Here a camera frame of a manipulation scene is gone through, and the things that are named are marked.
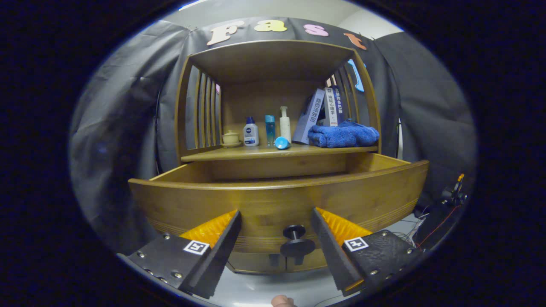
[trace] blue towel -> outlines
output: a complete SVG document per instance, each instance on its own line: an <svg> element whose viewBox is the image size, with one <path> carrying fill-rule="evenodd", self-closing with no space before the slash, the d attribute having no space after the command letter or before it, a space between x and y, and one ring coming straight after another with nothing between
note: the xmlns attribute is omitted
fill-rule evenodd
<svg viewBox="0 0 546 307"><path fill-rule="evenodd" d="M344 121L337 127L314 125L308 136L319 147L362 147L373 145L379 139L379 132L372 127Z"/></svg>

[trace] saucer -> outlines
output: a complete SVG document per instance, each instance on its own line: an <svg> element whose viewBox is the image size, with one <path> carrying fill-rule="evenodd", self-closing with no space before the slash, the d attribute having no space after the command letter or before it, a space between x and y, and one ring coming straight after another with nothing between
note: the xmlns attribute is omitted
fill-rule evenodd
<svg viewBox="0 0 546 307"><path fill-rule="evenodd" d="M237 146L241 145L241 143L242 142L230 143L230 144L222 143L221 145L224 146L224 147L227 147L227 148L231 148L231 147L237 147Z"/></svg>

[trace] white wall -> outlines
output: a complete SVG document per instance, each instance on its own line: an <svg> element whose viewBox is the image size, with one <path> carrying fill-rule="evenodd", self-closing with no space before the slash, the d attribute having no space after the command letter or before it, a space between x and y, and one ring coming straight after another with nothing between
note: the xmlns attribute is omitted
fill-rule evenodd
<svg viewBox="0 0 546 307"><path fill-rule="evenodd" d="M392 33L403 32L402 29L385 18L364 8L359 8L358 11L351 14L337 26L360 33L367 38L379 38Z"/></svg>
<svg viewBox="0 0 546 307"><path fill-rule="evenodd" d="M255 16L283 16L320 21L364 37L402 32L375 13L344 0L206 0L163 19L195 28Z"/></svg>
<svg viewBox="0 0 546 307"><path fill-rule="evenodd" d="M337 26L358 9L344 0L206 0L163 19L190 28L256 16L295 17Z"/></svg>

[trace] white pump bottle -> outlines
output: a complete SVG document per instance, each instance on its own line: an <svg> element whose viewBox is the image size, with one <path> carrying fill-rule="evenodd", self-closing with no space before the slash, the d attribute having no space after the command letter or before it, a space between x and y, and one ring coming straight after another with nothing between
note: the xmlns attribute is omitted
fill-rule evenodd
<svg viewBox="0 0 546 307"><path fill-rule="evenodd" d="M279 124L281 126L281 136L285 139L287 139L290 143L292 143L292 138L290 137L290 118L286 117L286 110L288 109L287 106L282 105L281 106L281 113L282 116L279 118Z"/></svg>

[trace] blue cap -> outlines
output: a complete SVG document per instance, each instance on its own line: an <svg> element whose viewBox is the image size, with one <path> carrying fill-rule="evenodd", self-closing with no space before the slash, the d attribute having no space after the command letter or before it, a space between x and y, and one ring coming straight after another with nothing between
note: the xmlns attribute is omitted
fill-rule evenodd
<svg viewBox="0 0 546 307"><path fill-rule="evenodd" d="M278 137L275 139L275 147L278 149L286 149L290 147L290 142L284 137Z"/></svg>

